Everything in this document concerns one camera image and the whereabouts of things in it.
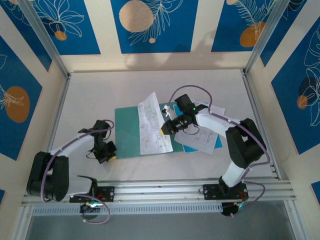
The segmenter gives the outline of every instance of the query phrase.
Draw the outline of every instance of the blue paper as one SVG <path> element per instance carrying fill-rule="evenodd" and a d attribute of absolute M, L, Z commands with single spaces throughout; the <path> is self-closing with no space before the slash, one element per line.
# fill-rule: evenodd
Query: blue paper
<path fill-rule="evenodd" d="M 320 181 L 311 184 L 316 199 L 318 199 L 318 203 L 320 204 Z"/>
<path fill-rule="evenodd" d="M 42 86 L 0 37 L 0 153 L 17 160 Z"/>
<path fill-rule="evenodd" d="M 111 0 L 111 6 L 122 54 L 190 52 L 198 0 Z"/>
<path fill-rule="evenodd" d="M 320 18 L 272 80 L 299 154 L 320 143 Z"/>
<path fill-rule="evenodd" d="M 177 116 L 180 116 L 180 115 L 183 114 L 182 111 L 180 111 L 180 109 L 178 108 L 177 105 L 173 105 L 173 107 L 174 107 L 175 114 L 176 114 Z M 183 150 L 184 150 L 185 153 L 198 152 L 197 149 L 194 149 L 194 148 L 192 148 L 192 147 L 189 147 L 189 146 L 186 146 L 186 145 L 182 145 L 182 146 L 183 146 Z M 223 147 L 223 146 L 222 146 L 222 142 L 221 142 L 220 136 L 218 135 L 218 137 L 217 137 L 217 139 L 216 139 L 216 142 L 215 142 L 215 145 L 214 145 L 214 148 L 215 148 L 215 149 L 219 149 L 219 148 L 222 148 L 222 147 Z"/>

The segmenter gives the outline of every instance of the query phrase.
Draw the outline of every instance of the enclosure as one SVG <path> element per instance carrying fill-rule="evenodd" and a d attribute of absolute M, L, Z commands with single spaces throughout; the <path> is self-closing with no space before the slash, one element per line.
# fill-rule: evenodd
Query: enclosure
<path fill-rule="evenodd" d="M 317 0 L 0 0 L 0 21 L 1 239 L 319 238 Z M 224 201 L 200 190 L 230 164 L 221 135 L 212 155 L 173 139 L 173 152 L 140 153 L 138 104 L 153 92 L 165 104 L 184 85 L 208 90 L 225 116 L 252 119 L 266 145 L 270 164 L 245 178 L 265 193 L 239 215 L 221 215 Z M 36 153 L 105 119 L 117 159 L 83 156 L 76 171 L 115 187 L 107 223 L 82 222 L 70 196 L 26 193 Z M 263 191 L 247 189 L 249 203 Z"/>

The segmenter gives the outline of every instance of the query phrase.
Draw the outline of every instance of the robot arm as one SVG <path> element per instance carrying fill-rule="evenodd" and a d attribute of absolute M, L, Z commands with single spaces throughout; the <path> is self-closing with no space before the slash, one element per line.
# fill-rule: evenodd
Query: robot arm
<path fill-rule="evenodd" d="M 46 177 L 44 185 L 46 199 L 59 202 L 67 195 L 86 194 L 97 187 L 97 181 L 94 178 L 79 176 L 79 167 L 82 166 L 82 161 L 87 161 L 84 156 L 88 152 L 93 152 L 95 158 L 101 164 L 114 159 L 117 149 L 112 141 L 108 143 L 103 141 L 107 134 L 106 131 L 81 136 L 96 130 L 109 128 L 110 125 L 107 122 L 97 120 L 92 128 L 80 130 L 75 138 L 76 140 L 62 148 L 63 151 L 57 155 L 49 168 L 52 173 Z M 26 188 L 28 194 L 40 197 L 45 169 L 58 150 L 38 152 L 35 155 Z"/>
<path fill-rule="evenodd" d="M 230 121 L 211 115 L 209 112 L 199 113 L 199 111 L 208 107 L 202 104 L 195 106 L 188 95 L 184 94 L 175 101 L 183 114 L 167 120 L 161 128 L 163 134 L 172 135 L 186 129 L 190 124 L 195 124 L 213 130 L 226 138 L 231 163 L 219 179 L 219 188 L 222 192 L 227 193 L 228 189 L 239 184 L 249 165 L 264 154 L 263 150 L 245 131 L 231 124 Z M 247 118 L 243 121 L 227 119 L 245 127 L 264 145 L 262 137 L 251 119 Z"/>

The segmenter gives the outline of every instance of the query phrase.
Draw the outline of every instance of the purple cable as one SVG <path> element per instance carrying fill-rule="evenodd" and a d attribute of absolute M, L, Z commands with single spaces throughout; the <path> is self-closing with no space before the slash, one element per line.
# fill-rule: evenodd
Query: purple cable
<path fill-rule="evenodd" d="M 252 207 L 254 204 L 256 204 L 257 203 L 257 201 L 263 196 L 263 194 L 265 194 L 265 192 L 266 192 L 266 187 L 265 187 L 265 185 L 263 185 L 263 184 L 261 184 L 261 183 L 257 183 L 257 182 L 253 182 L 253 181 L 243 181 L 244 183 L 246 183 L 246 184 L 255 184 L 255 185 L 259 185 L 259 186 L 261 186 L 261 187 L 263 187 L 263 190 L 262 190 L 262 192 L 261 192 L 261 194 L 255 199 L 255 200 L 253 200 L 252 202 L 250 202 L 247 206 L 245 206 L 244 208 L 249 208 L 249 207 Z"/>
<path fill-rule="evenodd" d="M 101 204 L 107 209 L 107 211 L 108 211 L 108 217 L 107 217 L 105 220 L 103 220 L 103 221 L 97 221 L 97 222 L 87 220 L 87 219 L 85 218 L 85 212 L 86 212 L 86 211 L 83 211 L 81 217 L 82 217 L 82 219 L 83 219 L 83 221 L 84 221 L 85 223 L 94 224 L 94 225 L 99 225 L 99 224 L 104 224 L 104 223 L 106 223 L 106 222 L 109 220 L 109 218 L 110 218 L 110 209 L 109 209 L 109 207 L 108 207 L 103 201 L 101 201 L 101 200 L 98 199 L 97 197 L 90 196 L 90 195 L 87 195 L 87 194 L 75 194 L 74 196 L 78 196 L 78 197 L 82 197 L 82 198 L 88 198 L 88 199 L 93 199 L 93 200 L 101 203 Z"/>
<path fill-rule="evenodd" d="M 51 166 L 51 164 L 53 163 L 53 161 L 55 160 L 56 156 L 60 153 L 62 153 L 67 147 L 69 147 L 70 145 L 72 145 L 73 143 L 75 143 L 76 141 L 88 136 L 88 135 L 91 135 L 91 134 L 95 134 L 95 133 L 103 133 L 103 132 L 107 132 L 111 129 L 113 129 L 115 127 L 115 123 L 111 120 L 105 120 L 105 122 L 110 122 L 112 124 L 112 126 L 110 128 L 107 128 L 107 129 L 100 129 L 100 130 L 94 130 L 94 131 L 91 131 L 91 132 L 88 132 L 88 133 L 85 133 L 83 135 L 81 135 L 80 137 L 78 138 L 75 138 L 73 140 L 71 140 L 70 142 L 68 142 L 66 145 L 64 145 L 61 150 L 59 149 L 52 157 L 51 159 L 49 160 L 48 164 L 46 165 L 46 168 L 44 170 L 44 174 L 43 174 L 43 177 L 42 177 L 42 182 L 41 182 L 41 188 L 40 188 L 40 198 L 42 200 L 43 203 L 47 203 L 47 202 L 50 202 L 51 200 L 50 199 L 45 199 L 45 184 L 46 184 L 46 179 L 47 179 L 47 175 L 48 175 L 48 172 L 49 172 L 49 168 Z"/>
<path fill-rule="evenodd" d="M 265 146 L 262 144 L 262 142 L 259 141 L 259 139 L 252 134 L 252 132 L 250 132 L 248 129 L 246 129 L 244 126 L 240 125 L 239 123 L 235 122 L 235 121 L 232 121 L 232 120 L 229 120 L 227 117 L 225 116 L 221 116 L 219 114 L 216 114 L 216 113 L 213 113 L 213 112 L 210 112 L 210 114 L 212 116 L 215 116 L 219 119 L 222 119 L 222 120 L 225 120 L 227 122 L 230 122 L 231 124 L 241 128 L 243 131 L 245 131 L 258 145 L 259 147 L 262 149 L 262 151 L 264 152 L 265 156 L 266 156 L 266 161 L 265 162 L 259 162 L 259 163 L 255 163 L 255 164 L 252 164 L 250 167 L 255 167 L 255 166 L 260 166 L 260 165 L 265 165 L 265 164 L 269 164 L 271 162 L 270 160 L 270 155 L 269 153 L 267 152 L 267 149 L 265 148 Z M 249 170 L 247 170 L 243 176 L 242 176 L 242 179 L 248 174 Z"/>
<path fill-rule="evenodd" d="M 176 94 L 180 89 L 187 88 L 187 87 L 193 87 L 193 88 L 197 88 L 197 89 L 201 89 L 201 90 L 205 91 L 205 92 L 209 95 L 209 98 L 210 98 L 210 103 L 209 103 L 209 109 L 210 109 L 210 107 L 211 107 L 211 105 L 212 105 L 212 96 L 211 96 L 210 92 L 208 92 L 208 90 L 204 89 L 203 87 L 197 86 L 197 85 L 184 85 L 184 86 L 178 87 L 178 88 L 173 92 L 173 94 L 171 95 L 171 97 L 170 97 L 170 99 L 169 99 L 169 101 L 168 101 L 168 103 L 167 103 L 166 105 L 167 105 L 167 106 L 170 105 L 170 103 L 171 103 L 172 99 L 174 98 L 175 94 Z"/>

